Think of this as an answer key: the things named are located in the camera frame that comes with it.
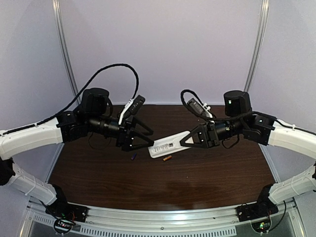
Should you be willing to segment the white remote control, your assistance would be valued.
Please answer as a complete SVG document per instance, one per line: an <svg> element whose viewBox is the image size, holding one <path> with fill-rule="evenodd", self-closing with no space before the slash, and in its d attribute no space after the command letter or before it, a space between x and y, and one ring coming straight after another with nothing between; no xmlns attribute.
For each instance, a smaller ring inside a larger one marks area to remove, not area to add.
<svg viewBox="0 0 316 237"><path fill-rule="evenodd" d="M165 157L167 155L189 149L190 147L184 147L180 144L180 141L188 134L190 134L189 131L183 131L171 136L155 140L154 145L148 147L150 157Z"/></svg>

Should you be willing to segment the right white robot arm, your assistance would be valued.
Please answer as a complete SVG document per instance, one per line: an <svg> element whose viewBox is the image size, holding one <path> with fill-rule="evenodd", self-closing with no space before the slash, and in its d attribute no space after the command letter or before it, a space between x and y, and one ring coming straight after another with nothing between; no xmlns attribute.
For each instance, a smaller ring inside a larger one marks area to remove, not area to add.
<svg viewBox="0 0 316 237"><path fill-rule="evenodd" d="M183 106L204 124L195 127L184 137L183 147L213 148L223 145L232 137L244 139L264 146L281 147L316 157L316 134L294 124L287 124L274 116L253 111L250 96L245 91L231 90L224 94L225 118L215 117L194 91L185 89L180 93ZM257 203L274 206L283 201L316 189L316 166L280 183L266 185Z"/></svg>

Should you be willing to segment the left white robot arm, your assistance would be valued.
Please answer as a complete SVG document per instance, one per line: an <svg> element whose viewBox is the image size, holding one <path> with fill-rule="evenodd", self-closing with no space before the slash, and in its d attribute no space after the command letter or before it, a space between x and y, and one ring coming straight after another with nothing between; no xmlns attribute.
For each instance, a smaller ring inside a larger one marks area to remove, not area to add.
<svg viewBox="0 0 316 237"><path fill-rule="evenodd" d="M86 89L81 103L73 111L61 112L48 121L38 122L0 133L0 184L11 185L46 206L66 204L67 199L56 185L45 183L25 172L12 159L14 155L51 144L61 144L100 134L114 138L116 146L129 152L150 147L153 131L135 117L145 98L138 95L123 108L120 117L106 115L113 111L109 92L101 88Z"/></svg>

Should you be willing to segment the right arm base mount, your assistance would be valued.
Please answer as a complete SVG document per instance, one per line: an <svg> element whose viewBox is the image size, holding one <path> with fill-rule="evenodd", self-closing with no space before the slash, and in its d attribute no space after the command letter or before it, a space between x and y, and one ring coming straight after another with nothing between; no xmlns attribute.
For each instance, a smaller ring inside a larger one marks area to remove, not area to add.
<svg viewBox="0 0 316 237"><path fill-rule="evenodd" d="M269 217L278 213L278 207L267 197L258 198L255 203L243 203L236 207L237 217L240 222L254 220L263 217Z"/></svg>

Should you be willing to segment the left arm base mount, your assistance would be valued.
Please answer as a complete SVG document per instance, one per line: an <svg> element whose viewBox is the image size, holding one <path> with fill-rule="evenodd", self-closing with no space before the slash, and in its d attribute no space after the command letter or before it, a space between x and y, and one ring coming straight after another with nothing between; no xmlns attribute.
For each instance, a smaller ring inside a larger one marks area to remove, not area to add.
<svg viewBox="0 0 316 237"><path fill-rule="evenodd" d="M85 222L88 214L88 207L64 202L55 202L45 206L45 212L53 217L66 218L75 222Z"/></svg>

